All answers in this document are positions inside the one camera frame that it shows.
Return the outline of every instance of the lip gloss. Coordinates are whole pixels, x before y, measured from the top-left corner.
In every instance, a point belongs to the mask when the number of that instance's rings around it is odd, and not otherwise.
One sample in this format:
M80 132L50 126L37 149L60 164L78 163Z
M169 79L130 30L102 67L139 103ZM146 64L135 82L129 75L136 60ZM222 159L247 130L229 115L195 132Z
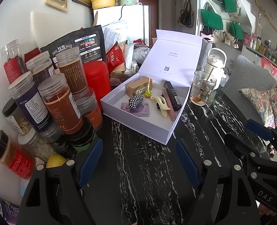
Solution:
M169 118L170 118L172 121L175 121L175 120L176 120L176 114L175 114L175 112L174 112L174 109L173 109L171 100L169 99L169 96L168 96L167 91L166 91L165 88L163 88L162 94L163 94L163 98L164 98L165 101L166 101L167 106L168 106L169 108L171 108L170 110L167 110L167 113L168 113L168 115L169 115Z

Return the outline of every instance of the black snack bag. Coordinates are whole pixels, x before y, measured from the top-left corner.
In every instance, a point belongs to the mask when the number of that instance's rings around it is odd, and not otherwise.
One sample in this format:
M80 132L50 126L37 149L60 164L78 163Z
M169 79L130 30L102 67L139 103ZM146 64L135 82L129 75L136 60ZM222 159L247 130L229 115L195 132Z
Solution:
M56 54L72 47L79 47L82 63L103 61L107 64L104 35L101 25L73 31L42 47L41 52L48 51L56 69Z

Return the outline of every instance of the gray sofa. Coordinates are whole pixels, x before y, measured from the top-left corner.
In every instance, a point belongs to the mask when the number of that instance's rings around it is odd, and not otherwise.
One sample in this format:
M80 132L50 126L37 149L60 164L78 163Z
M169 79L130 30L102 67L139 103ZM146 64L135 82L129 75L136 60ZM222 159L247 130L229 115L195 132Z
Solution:
M247 120L253 119L262 124L259 113L252 103L239 91L243 88L255 88L259 91L269 90L276 82L271 73L239 55L232 74L222 91L234 102Z

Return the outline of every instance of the purple card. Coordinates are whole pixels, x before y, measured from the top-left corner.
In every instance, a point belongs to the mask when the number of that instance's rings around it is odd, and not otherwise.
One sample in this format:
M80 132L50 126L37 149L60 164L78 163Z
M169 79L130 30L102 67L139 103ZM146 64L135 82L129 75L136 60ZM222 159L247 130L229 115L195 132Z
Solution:
M149 103L148 102L142 102L137 105L137 108L130 109L129 103L122 103L121 109L123 111L126 111L128 113L131 113L137 117L148 117L150 116L149 112Z

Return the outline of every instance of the glass cup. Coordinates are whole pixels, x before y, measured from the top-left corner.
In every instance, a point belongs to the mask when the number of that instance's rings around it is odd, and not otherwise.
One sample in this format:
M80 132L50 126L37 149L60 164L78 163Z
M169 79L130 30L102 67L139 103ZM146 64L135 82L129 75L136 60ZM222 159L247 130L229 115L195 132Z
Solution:
M203 71L194 72L190 100L198 106L203 106L207 103L216 85L216 78L213 75L208 76L209 73Z

